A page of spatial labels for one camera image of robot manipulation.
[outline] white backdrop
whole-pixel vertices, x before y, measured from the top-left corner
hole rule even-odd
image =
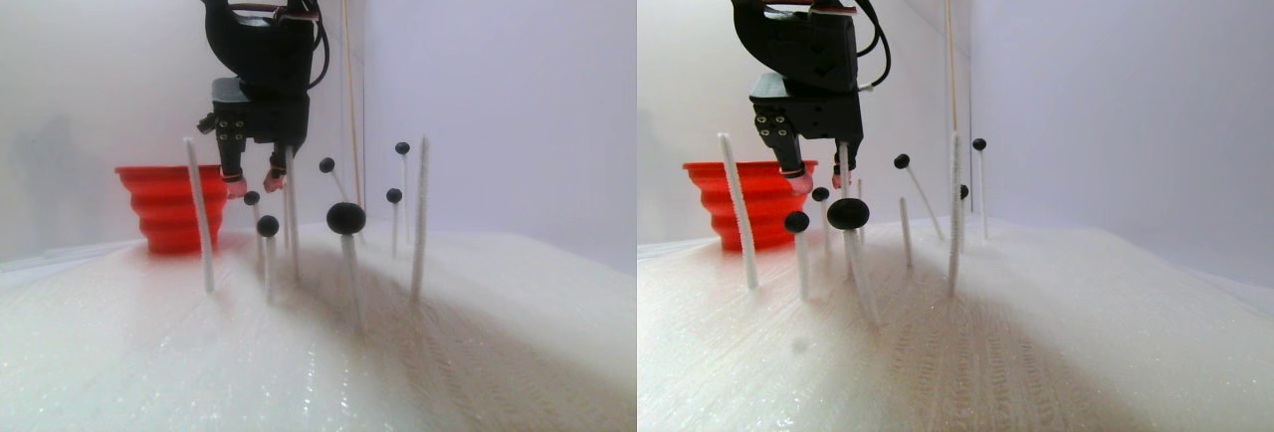
[[[943,0],[871,0],[893,50],[893,70],[862,96],[865,140],[856,176],[862,177],[871,218],[898,217],[897,199],[920,199],[893,157],[908,153],[938,214],[949,212],[940,191],[948,184],[950,110],[945,102]],[[968,0],[954,0],[957,103],[968,129]],[[739,159],[773,159],[752,126],[748,93],[767,69],[752,59],[734,32],[729,0],[637,0],[638,48],[638,241],[715,236],[698,190],[682,163],[721,158],[716,133],[727,131]],[[860,45],[870,22],[855,19]],[[877,48],[861,59],[862,82],[883,66]],[[828,185],[834,145],[804,141],[805,158],[819,161],[815,181]]]
[[[350,3],[357,14],[362,0]],[[339,0],[320,4],[340,52]],[[196,138],[203,162],[219,162],[195,124],[211,108],[211,80],[232,73],[208,47],[199,0],[0,0],[0,263],[140,238],[116,166],[185,164],[182,136]],[[307,190],[301,222],[321,220],[338,195],[318,159],[350,162],[343,68],[334,55],[311,90],[310,135],[297,158]],[[245,155],[254,190],[268,155],[261,145]],[[268,212],[282,210],[276,196],[264,201]],[[250,224],[242,203],[227,205],[223,228]]]
[[[522,233],[632,271],[633,4],[368,0],[369,212],[390,214],[395,143],[424,133],[432,229]]]
[[[1274,0],[976,0],[994,217],[1274,285]]]

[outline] white stick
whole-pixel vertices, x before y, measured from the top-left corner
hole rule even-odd
[[[966,210],[966,205],[968,205],[968,200],[963,198],[959,199],[959,234],[956,236],[959,237],[959,252],[964,252],[964,238],[968,236],[964,232],[966,228],[964,219],[968,218],[968,212]]]
[[[274,302],[274,237],[265,240],[265,302]]]
[[[907,220],[906,198],[898,198],[898,212],[902,215],[902,247],[907,254],[907,269],[911,269],[911,222]]]
[[[260,222],[261,222],[261,205],[254,204],[252,205],[252,227],[255,228],[256,224],[260,223]],[[261,264],[261,261],[262,261],[261,256],[262,256],[262,254],[261,254],[261,236],[259,234],[259,236],[256,236],[256,264]]]
[[[354,326],[363,329],[363,308],[358,303],[358,274],[355,273],[358,256],[354,252],[354,237],[341,234],[340,250],[345,254],[345,277],[349,278],[349,296],[354,298]]]
[[[796,264],[800,268],[800,298],[809,299],[809,251],[805,232],[796,233]]]
[[[934,222],[934,232],[938,233],[938,241],[947,241],[943,236],[943,228],[938,226],[938,215],[934,214],[934,206],[929,204],[929,196],[925,196],[925,190],[920,187],[920,180],[916,180],[916,173],[911,172],[911,166],[907,166],[907,175],[911,176],[911,182],[916,185],[916,191],[920,191],[920,200],[925,203],[925,210],[929,212],[929,220]]]
[[[952,247],[950,256],[947,263],[947,294],[956,294],[956,277],[959,275],[959,245],[963,238],[963,233],[959,224],[961,219],[961,201],[959,198],[959,131],[952,133]]]
[[[195,220],[199,222],[199,251],[204,260],[204,291],[213,292],[213,234],[208,231],[208,210],[204,209],[204,187],[199,178],[199,159],[195,158],[195,141],[186,140],[186,157],[190,161],[190,192],[195,196]]]
[[[859,288],[859,302],[862,303],[862,312],[868,316],[868,321],[873,324],[873,326],[879,326],[880,319],[877,317],[875,299],[871,296],[871,278],[868,277],[868,270],[864,269],[862,257],[859,254],[859,245],[856,238],[859,232],[857,229],[850,229],[846,231],[845,233],[846,233],[845,246],[850,247],[848,263],[851,268],[855,269],[856,273],[862,273],[862,274],[856,274],[854,278],[854,283]]]
[[[336,190],[340,190],[340,200],[349,203],[349,195],[345,195],[345,186],[340,184],[340,176],[338,176],[335,171],[329,172],[327,175],[331,175],[331,180],[336,182]]]
[[[827,220],[827,199],[818,203],[823,210],[823,268],[832,264],[832,223]]]
[[[429,140],[420,136],[420,180],[417,184],[415,203],[415,259],[412,261],[412,301],[420,297],[420,283],[424,280],[424,200],[429,173]]]
[[[850,198],[850,144],[836,144],[836,155],[841,159],[841,198]]]
[[[283,155],[284,168],[288,169],[288,176],[283,182],[283,196],[288,203],[288,232],[292,234],[292,277],[301,278],[301,236],[297,232],[297,177],[299,172],[296,168],[296,152],[292,147],[287,148],[287,153]]]
[[[287,164],[287,161],[284,161],[284,168],[287,168],[285,164]],[[287,254],[290,255],[292,254],[292,228],[288,228],[288,224],[292,224],[292,206],[288,205],[288,185],[287,185],[287,181],[290,181],[290,180],[284,178],[284,181],[285,182],[283,182],[283,250],[287,251]]]
[[[394,246],[390,247],[392,257],[397,259],[397,204],[394,204]]]
[[[730,135],[717,134],[721,143],[721,155],[725,158],[725,180],[730,186],[730,203],[734,204],[734,215],[739,222],[739,240],[743,242],[743,265],[748,273],[748,289],[757,289],[761,285],[757,279],[757,245],[752,242],[752,222],[748,219],[748,208],[743,198],[743,182],[739,181],[739,164],[734,161],[734,149],[730,147]]]
[[[409,198],[406,195],[406,155],[399,155],[403,158],[403,198]],[[412,242],[412,223],[406,220],[406,215],[410,214],[406,206],[403,208],[403,234],[408,242]]]
[[[986,228],[986,157],[982,157],[982,150],[977,150],[977,212],[982,217],[982,240],[990,240],[991,233]]]
[[[859,189],[859,200],[862,200],[862,178],[859,178],[859,181],[855,182],[855,185]],[[864,226],[859,227],[859,245],[866,245],[866,243],[868,243],[868,226],[864,224]]]

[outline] white granular surface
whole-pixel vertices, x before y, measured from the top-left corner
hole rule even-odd
[[[970,228],[954,299],[927,223],[910,273],[901,227],[871,224],[878,331],[818,227],[804,303],[791,246],[759,255],[754,292],[717,243],[641,263],[638,428],[1274,427],[1270,316],[1108,233],[996,224]]]
[[[247,232],[199,256],[144,246],[0,294],[0,429],[632,429],[634,282],[511,234],[432,234],[424,298],[389,228],[302,228],[268,305]]]

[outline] red collapsible bowl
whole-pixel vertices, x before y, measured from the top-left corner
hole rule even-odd
[[[132,210],[140,218],[141,234],[147,237],[150,252],[199,252],[199,219],[195,218],[195,196],[190,191],[186,166],[130,166],[117,167],[115,172],[120,175],[124,187],[132,194]],[[199,182],[204,189],[208,232],[215,245],[227,195],[220,166],[200,166]]]
[[[805,161],[805,171],[814,173],[815,161]],[[752,245],[757,250],[782,246],[795,237],[784,228],[784,218],[801,209],[808,194],[794,194],[791,182],[780,173],[778,162],[738,162],[743,203],[748,208],[752,226]],[[687,162],[682,164],[691,181],[699,187],[699,203],[712,215],[712,228],[721,236],[721,248],[743,250],[739,219],[730,200],[730,186],[725,178],[722,162]]]

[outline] black sphere on stick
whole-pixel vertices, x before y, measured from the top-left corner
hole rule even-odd
[[[353,203],[338,203],[327,209],[327,228],[339,234],[354,234],[367,226],[367,213]]]
[[[264,237],[271,237],[279,232],[279,222],[271,215],[261,217],[261,220],[256,222],[256,232]]]
[[[787,218],[784,218],[784,228],[792,233],[800,233],[809,228],[809,214],[805,212],[791,212]]]
[[[827,209],[827,222],[837,229],[856,229],[868,224],[871,209],[856,198],[842,198]]]

